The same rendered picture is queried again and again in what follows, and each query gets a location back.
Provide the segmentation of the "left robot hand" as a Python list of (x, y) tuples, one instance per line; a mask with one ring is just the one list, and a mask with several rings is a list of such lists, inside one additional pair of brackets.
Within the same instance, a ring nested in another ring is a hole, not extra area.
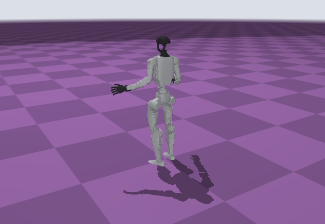
[(114, 84), (114, 85), (118, 85), (118, 86), (111, 87), (111, 89), (115, 88), (115, 89), (112, 89), (111, 91), (116, 90), (116, 91), (113, 91), (112, 93), (117, 92), (117, 93), (114, 93), (113, 95), (118, 94), (118, 93), (122, 93), (124, 91), (131, 91), (131, 90), (126, 89), (126, 86), (128, 86), (128, 85), (125, 85), (125, 86), (120, 85), (120, 84)]

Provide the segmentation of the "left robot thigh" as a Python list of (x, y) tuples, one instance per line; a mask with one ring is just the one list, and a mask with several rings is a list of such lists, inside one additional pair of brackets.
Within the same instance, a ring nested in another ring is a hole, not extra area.
[(161, 107), (160, 98), (155, 98), (148, 102), (148, 107), (147, 107), (148, 124), (149, 124), (150, 130), (151, 130), (151, 133), (153, 133), (154, 131), (159, 132), (159, 138), (162, 137), (162, 135), (163, 135), (162, 130), (157, 128), (157, 122), (158, 122), (157, 110), (160, 109), (160, 107)]

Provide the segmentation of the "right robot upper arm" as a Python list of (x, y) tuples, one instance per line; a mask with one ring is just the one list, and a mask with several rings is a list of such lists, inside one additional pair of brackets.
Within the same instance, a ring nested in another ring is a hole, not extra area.
[(174, 78), (175, 80), (178, 80), (178, 79), (181, 79), (181, 76), (180, 76), (180, 68), (179, 68), (179, 58), (177, 57), (174, 57)]

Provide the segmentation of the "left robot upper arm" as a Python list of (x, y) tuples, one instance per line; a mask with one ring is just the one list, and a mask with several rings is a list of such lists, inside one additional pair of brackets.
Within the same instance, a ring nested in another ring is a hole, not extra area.
[(149, 82), (147, 84), (150, 84), (152, 81), (152, 76), (153, 76), (153, 70), (154, 66), (157, 64), (157, 57), (150, 58), (147, 60), (147, 77), (149, 78)]

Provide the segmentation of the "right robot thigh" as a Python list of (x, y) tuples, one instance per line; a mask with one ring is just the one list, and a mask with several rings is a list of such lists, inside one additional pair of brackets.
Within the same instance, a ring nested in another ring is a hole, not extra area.
[(170, 101), (167, 104), (162, 105), (164, 121), (165, 121), (165, 130), (167, 133), (172, 133), (174, 130), (172, 125), (172, 113), (173, 113), (172, 105), (175, 103), (175, 100), (176, 100), (175, 97), (171, 95)]

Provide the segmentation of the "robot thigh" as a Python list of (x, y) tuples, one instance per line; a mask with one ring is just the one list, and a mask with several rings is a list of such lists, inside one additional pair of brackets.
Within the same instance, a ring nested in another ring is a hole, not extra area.
[(157, 110), (160, 109), (160, 107), (161, 107), (160, 98), (155, 98), (148, 102), (148, 107), (147, 107), (148, 124), (149, 124), (150, 130), (151, 130), (151, 133), (153, 133), (154, 131), (159, 132), (159, 138), (162, 137), (162, 135), (163, 135), (162, 130), (157, 128), (157, 122), (158, 122)]
[(172, 105), (175, 103), (175, 100), (176, 100), (175, 97), (171, 95), (170, 101), (167, 104), (162, 105), (164, 121), (165, 121), (165, 130), (167, 133), (172, 133), (174, 130), (172, 125), (172, 113), (173, 113)]

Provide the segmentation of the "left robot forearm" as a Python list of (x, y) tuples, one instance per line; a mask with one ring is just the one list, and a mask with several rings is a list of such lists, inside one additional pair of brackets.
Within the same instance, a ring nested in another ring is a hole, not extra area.
[(146, 85), (149, 82), (149, 78), (145, 77), (144, 79), (140, 80), (139, 82), (132, 84), (132, 85), (128, 85), (126, 86), (127, 90), (136, 90), (138, 88), (142, 88), (144, 87), (144, 85)]

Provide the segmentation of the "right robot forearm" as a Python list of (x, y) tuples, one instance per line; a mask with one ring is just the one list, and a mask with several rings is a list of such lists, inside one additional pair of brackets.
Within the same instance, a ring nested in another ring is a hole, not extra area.
[[(181, 74), (180, 74), (180, 76), (181, 76)], [(175, 84), (175, 85), (178, 85), (178, 84), (180, 83), (180, 81), (181, 81), (181, 79), (175, 80), (175, 81), (174, 81), (174, 84)]]

